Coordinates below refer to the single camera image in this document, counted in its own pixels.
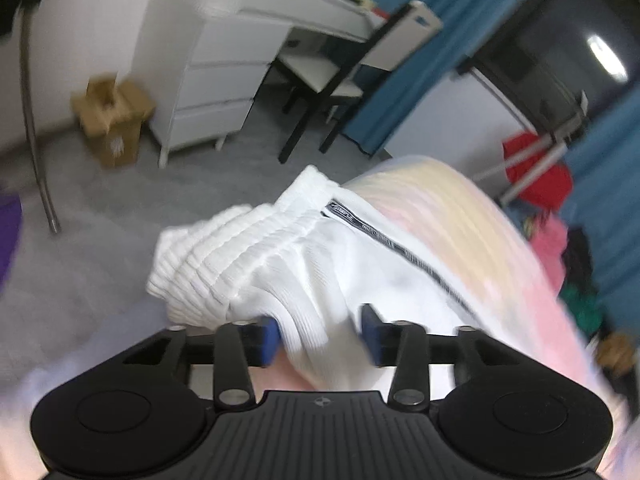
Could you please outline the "white hooded sweatshirt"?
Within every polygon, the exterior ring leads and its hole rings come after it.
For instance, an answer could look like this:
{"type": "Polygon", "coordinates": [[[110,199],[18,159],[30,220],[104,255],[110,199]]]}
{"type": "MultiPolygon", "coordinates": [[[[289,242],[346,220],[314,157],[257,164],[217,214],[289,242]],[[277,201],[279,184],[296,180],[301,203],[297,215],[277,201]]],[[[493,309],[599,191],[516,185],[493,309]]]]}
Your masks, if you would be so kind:
{"type": "Polygon", "coordinates": [[[146,288],[182,325],[274,318],[292,367],[318,390],[390,386],[359,336],[364,304],[443,335],[480,324],[420,240],[314,167],[271,204],[161,232],[146,288]]]}

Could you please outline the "black clothes pile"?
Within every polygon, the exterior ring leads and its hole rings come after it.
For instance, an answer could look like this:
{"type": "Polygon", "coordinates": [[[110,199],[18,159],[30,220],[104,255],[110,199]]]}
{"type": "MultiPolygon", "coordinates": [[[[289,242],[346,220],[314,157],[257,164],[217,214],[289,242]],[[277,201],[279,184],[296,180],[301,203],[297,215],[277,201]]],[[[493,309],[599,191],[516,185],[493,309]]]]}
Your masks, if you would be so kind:
{"type": "Polygon", "coordinates": [[[589,240],[582,228],[568,230],[562,261],[565,266],[565,281],[568,284],[573,284],[584,294],[598,291],[593,281],[593,261],[589,240]]]}

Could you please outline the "brown paper bag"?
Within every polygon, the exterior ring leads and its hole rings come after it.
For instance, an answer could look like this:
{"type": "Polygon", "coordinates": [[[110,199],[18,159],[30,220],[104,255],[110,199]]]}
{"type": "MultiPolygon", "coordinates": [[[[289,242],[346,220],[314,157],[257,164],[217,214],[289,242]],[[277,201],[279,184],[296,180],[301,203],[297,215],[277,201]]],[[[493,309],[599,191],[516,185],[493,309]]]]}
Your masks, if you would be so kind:
{"type": "Polygon", "coordinates": [[[596,361],[615,377],[628,374],[636,365],[636,349],[631,339],[621,332],[606,335],[597,344],[596,361]]]}

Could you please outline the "green garment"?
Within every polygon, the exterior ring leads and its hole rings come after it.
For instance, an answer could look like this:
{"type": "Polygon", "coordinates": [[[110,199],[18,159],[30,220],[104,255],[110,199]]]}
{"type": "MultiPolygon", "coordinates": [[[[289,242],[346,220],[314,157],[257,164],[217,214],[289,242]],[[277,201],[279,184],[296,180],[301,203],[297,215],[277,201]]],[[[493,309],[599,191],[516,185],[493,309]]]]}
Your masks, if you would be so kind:
{"type": "Polygon", "coordinates": [[[576,326],[587,338],[591,338],[600,330],[604,314],[599,304],[597,289],[593,285],[580,286],[565,282],[559,297],[574,318],[576,326]]]}

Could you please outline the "pink garment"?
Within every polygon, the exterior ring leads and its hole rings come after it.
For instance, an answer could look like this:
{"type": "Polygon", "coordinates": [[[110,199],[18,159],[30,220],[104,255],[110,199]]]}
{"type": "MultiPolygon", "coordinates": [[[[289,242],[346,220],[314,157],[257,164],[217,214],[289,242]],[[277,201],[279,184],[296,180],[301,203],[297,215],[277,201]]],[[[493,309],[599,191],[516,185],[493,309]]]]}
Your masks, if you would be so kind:
{"type": "Polygon", "coordinates": [[[529,234],[529,245],[544,268],[552,289],[559,292],[566,277],[562,255],[567,248],[567,226],[555,214],[545,212],[530,219],[529,234]]]}

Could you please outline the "pastel pink blue bed quilt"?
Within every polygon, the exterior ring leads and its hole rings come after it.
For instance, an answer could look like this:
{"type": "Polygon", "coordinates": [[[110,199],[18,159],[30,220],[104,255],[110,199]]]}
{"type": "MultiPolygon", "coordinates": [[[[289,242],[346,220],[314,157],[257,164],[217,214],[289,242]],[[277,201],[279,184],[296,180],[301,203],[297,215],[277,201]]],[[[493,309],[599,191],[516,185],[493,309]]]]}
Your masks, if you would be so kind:
{"type": "MultiPolygon", "coordinates": [[[[560,303],[537,256],[504,213],[470,180],[427,157],[391,160],[345,185],[420,240],[473,299],[480,324],[471,325],[589,388],[613,416],[613,442],[600,474],[620,474],[625,403],[605,382],[585,339],[560,303]]],[[[116,316],[88,344],[30,373],[1,398],[1,474],[39,479],[46,470],[29,434],[36,403],[54,387],[157,332],[166,304],[150,294],[116,316]]],[[[258,391],[318,390],[292,367],[284,345],[276,362],[253,374],[258,391]]]]}

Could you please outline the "metal curved pole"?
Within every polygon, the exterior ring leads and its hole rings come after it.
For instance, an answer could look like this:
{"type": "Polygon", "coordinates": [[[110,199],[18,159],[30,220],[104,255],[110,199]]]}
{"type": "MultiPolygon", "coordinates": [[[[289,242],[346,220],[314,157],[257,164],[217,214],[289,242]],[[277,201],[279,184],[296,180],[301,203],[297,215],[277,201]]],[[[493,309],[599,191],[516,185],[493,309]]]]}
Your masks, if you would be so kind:
{"type": "Polygon", "coordinates": [[[60,220],[56,214],[51,194],[48,187],[46,170],[44,170],[42,157],[39,151],[39,142],[35,123],[34,103],[32,102],[32,71],[30,70],[30,40],[32,39],[32,18],[35,8],[21,8],[21,28],[20,28],[20,85],[21,103],[26,141],[29,149],[30,160],[32,161],[32,171],[38,193],[43,206],[44,215],[47,218],[48,227],[53,235],[61,232],[60,220]]]}

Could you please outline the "red garment on stand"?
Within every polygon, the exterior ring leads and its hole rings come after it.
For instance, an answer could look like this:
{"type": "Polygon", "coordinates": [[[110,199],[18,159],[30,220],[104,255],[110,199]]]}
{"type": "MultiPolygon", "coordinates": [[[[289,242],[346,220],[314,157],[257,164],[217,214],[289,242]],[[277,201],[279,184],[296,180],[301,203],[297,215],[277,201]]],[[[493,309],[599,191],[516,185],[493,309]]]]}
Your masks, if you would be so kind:
{"type": "Polygon", "coordinates": [[[523,131],[502,142],[504,171],[510,186],[499,198],[501,206],[522,200],[545,211],[558,211],[570,192],[573,178],[563,162],[566,141],[523,131]]]}

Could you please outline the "blue curtain right panel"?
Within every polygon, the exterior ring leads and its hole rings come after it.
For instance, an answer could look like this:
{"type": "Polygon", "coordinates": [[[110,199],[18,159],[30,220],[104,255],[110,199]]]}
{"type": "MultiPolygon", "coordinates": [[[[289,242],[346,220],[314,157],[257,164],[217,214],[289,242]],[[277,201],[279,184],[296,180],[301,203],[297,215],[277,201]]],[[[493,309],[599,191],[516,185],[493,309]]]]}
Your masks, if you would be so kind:
{"type": "Polygon", "coordinates": [[[612,322],[639,329],[639,88],[634,87],[565,157],[574,190],[562,209],[586,232],[593,278],[612,322]]]}

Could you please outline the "blue curtain panel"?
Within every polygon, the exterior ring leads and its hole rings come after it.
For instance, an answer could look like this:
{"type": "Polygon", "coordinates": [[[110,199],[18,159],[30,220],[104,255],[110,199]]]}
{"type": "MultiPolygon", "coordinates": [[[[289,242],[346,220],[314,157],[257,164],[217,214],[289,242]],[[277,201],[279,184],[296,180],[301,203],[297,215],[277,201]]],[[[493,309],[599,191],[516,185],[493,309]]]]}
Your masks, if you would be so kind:
{"type": "MultiPolygon", "coordinates": [[[[393,12],[409,0],[374,0],[393,12]]],[[[376,90],[346,125],[344,136],[375,154],[446,73],[473,53],[521,0],[421,0],[442,21],[442,30],[420,47],[376,90]]]]}
{"type": "Polygon", "coordinates": [[[639,88],[634,87],[565,157],[574,190],[562,209],[586,232],[593,278],[612,322],[639,329],[639,88]]]}

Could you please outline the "white garment steamer stand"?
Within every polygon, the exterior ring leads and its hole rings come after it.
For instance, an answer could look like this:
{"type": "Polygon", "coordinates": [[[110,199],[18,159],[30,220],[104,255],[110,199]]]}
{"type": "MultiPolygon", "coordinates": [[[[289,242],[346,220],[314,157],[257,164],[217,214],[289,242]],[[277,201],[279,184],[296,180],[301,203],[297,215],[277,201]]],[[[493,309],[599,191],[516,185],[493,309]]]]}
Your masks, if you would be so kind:
{"type": "Polygon", "coordinates": [[[570,116],[558,128],[538,136],[538,140],[530,144],[524,150],[503,159],[499,165],[490,167],[479,174],[474,174],[471,180],[474,183],[480,183],[495,174],[518,166],[521,162],[526,162],[533,156],[541,155],[541,159],[533,164],[533,167],[527,169],[523,177],[517,178],[508,188],[495,198],[495,202],[500,207],[509,205],[518,198],[526,188],[529,188],[539,177],[548,171],[554,164],[559,162],[568,152],[570,146],[579,140],[586,132],[588,126],[588,108],[589,100],[585,91],[576,96],[574,106],[574,114],[570,116]]]}

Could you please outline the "brown cardboard box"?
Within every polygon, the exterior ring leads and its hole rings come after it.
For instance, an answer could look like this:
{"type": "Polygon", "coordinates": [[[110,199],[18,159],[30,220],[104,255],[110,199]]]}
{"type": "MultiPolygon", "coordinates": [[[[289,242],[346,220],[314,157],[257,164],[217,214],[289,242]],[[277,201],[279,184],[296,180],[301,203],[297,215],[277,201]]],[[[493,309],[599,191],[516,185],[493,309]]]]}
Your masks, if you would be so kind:
{"type": "Polygon", "coordinates": [[[141,129],[152,117],[155,103],[131,79],[117,81],[115,73],[94,76],[84,93],[72,94],[70,107],[103,168],[137,161],[141,129]]]}

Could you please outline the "white black chair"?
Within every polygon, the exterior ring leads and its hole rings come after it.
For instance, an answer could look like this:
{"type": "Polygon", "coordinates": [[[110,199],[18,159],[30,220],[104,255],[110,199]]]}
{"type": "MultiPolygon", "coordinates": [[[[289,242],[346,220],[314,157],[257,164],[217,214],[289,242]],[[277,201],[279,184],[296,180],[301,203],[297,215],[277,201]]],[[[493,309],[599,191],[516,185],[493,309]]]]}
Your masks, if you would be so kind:
{"type": "Polygon", "coordinates": [[[347,107],[320,145],[326,153],[337,136],[386,79],[436,36],[444,23],[422,1],[410,0],[375,27],[370,37],[335,64],[326,55],[284,51],[272,67],[292,84],[292,93],[282,108],[288,114],[300,100],[307,103],[303,116],[280,151],[278,161],[288,161],[311,118],[322,107],[347,107]]]}

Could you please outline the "white desk with drawers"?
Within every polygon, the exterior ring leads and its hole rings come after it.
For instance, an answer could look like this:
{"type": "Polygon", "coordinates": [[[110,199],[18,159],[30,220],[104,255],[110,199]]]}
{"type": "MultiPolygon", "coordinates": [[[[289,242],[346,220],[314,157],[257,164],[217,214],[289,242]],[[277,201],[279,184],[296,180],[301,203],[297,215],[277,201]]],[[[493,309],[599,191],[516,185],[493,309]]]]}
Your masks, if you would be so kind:
{"type": "Polygon", "coordinates": [[[131,77],[156,103],[158,164],[243,128],[292,29],[363,42],[381,22],[347,0],[149,0],[131,77]]]}

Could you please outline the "dark window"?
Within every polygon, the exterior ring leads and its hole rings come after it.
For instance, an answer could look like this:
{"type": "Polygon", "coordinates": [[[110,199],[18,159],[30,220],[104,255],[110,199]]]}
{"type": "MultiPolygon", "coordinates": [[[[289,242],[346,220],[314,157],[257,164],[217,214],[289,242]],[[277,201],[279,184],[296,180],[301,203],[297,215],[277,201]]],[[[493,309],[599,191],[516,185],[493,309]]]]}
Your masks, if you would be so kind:
{"type": "Polygon", "coordinates": [[[600,116],[639,80],[639,0],[525,0],[464,63],[537,129],[588,101],[600,116]]]}

